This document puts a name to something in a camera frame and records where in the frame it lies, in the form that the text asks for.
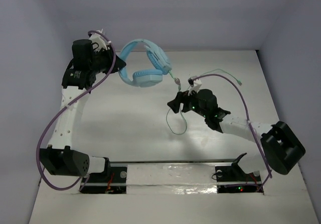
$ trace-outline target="gray wall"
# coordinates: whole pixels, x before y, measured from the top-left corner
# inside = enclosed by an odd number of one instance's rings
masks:
[[[0,0],[0,222],[27,223],[36,145],[60,105],[71,38],[51,0]]]
[[[117,49],[259,49],[287,0],[55,0],[72,36],[104,28]]]
[[[300,162],[321,220],[321,0],[289,0],[259,51],[280,118],[306,147]]]

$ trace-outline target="headphones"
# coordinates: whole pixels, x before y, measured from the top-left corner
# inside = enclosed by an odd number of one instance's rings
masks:
[[[133,80],[131,81],[127,76],[126,67],[124,67],[119,71],[119,76],[125,83],[131,86],[151,87],[163,80],[163,75],[167,75],[171,71],[172,64],[162,48],[146,39],[135,39],[128,42],[121,50],[119,58],[126,61],[130,52],[139,42],[144,43],[147,57],[155,69],[146,69],[134,72],[132,75]]]

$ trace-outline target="purple cable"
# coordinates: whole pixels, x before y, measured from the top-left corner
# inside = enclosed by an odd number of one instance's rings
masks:
[[[265,158],[264,152],[263,152],[263,150],[262,150],[262,148],[261,148],[261,146],[260,146],[260,144],[259,144],[259,141],[258,141],[258,139],[257,139],[257,137],[256,137],[255,131],[254,131],[254,129],[253,129],[253,127],[252,127],[252,124],[251,124],[251,122],[250,122],[249,111],[248,111],[248,109],[247,109],[247,105],[246,105],[246,102],[245,102],[245,100],[244,100],[244,97],[243,97],[240,89],[239,89],[229,78],[227,78],[227,77],[225,77],[225,76],[223,76],[223,75],[220,75],[220,74],[211,73],[211,74],[206,74],[206,75],[198,76],[198,77],[194,78],[193,81],[195,81],[195,80],[197,80],[197,79],[200,79],[200,78],[203,78],[203,77],[209,77],[209,76],[217,76],[217,77],[221,77],[221,78],[227,80],[230,84],[232,84],[232,85],[234,86],[234,88],[237,90],[237,92],[239,93],[239,95],[240,95],[240,97],[241,97],[241,99],[242,99],[242,102],[243,102],[243,105],[244,105],[244,108],[245,108],[246,119],[247,119],[247,121],[249,122],[250,131],[251,131],[251,133],[252,133],[252,135],[253,135],[254,141],[255,141],[255,143],[256,143],[256,145],[257,145],[257,148],[259,149],[259,152],[260,152],[260,154],[261,154],[261,156],[262,156],[262,158],[263,158],[265,167],[266,167],[267,172],[268,172],[268,175],[267,175],[266,179],[264,180],[264,182],[262,183],[262,185],[261,185],[261,187],[260,187],[260,189],[261,189],[261,188],[263,187],[263,185],[267,182],[268,178],[272,178],[272,174],[271,174],[271,170],[270,170],[270,168],[269,168],[269,165],[268,165],[268,163],[267,163],[267,160],[266,160],[266,158]]]
[[[82,189],[85,187],[85,185],[87,184],[88,180],[89,180],[90,175],[88,175],[88,177],[86,178],[84,184],[82,185],[82,187],[79,189],[79,192],[82,191]]]
[[[98,32],[98,31],[89,31],[88,34],[91,34],[91,33],[96,33],[100,36],[102,36],[107,42],[109,42],[108,38],[105,37],[104,34]],[[91,92],[92,90],[94,90],[96,87],[98,87],[103,81],[106,80],[106,78],[110,75],[111,71],[113,70],[114,68],[114,65],[115,65],[115,62],[116,62],[116,51],[115,51],[115,48],[113,47],[113,45],[111,43],[109,43],[110,47],[111,47],[111,50],[113,52],[113,58],[112,58],[112,64],[111,64],[111,67],[110,69],[108,70],[108,72],[106,73],[106,75],[97,83],[95,84],[94,86],[92,86],[90,89],[88,89],[87,91],[85,91],[84,93],[80,94],[78,97],[76,97],[75,99],[73,99],[72,101],[70,101],[70,103],[68,103],[69,106],[71,106],[72,104],[74,104],[76,101],[78,101],[80,98],[82,98],[84,95],[88,94],[89,92]],[[41,168],[41,162],[40,162],[40,146],[41,146],[41,143],[46,135],[46,133],[48,132],[49,128],[51,127],[51,125],[57,120],[57,118],[64,112],[66,111],[67,107],[63,107],[53,118],[52,120],[48,123],[48,125],[45,127],[45,130],[42,132],[40,138],[39,138],[39,141],[38,141],[38,144],[37,144],[37,149],[36,149],[36,162],[37,162],[37,168],[38,168],[38,171],[40,173],[40,176],[41,178],[44,180],[44,182],[52,189],[54,190],[69,190],[71,189],[72,187],[74,187],[78,181],[81,179],[81,177],[79,177],[75,183],[73,183],[72,185],[70,186],[67,186],[67,187],[57,187],[57,186],[54,186],[53,184],[51,184],[49,182],[49,180],[46,178],[45,174],[44,174],[44,171],[42,170]]]

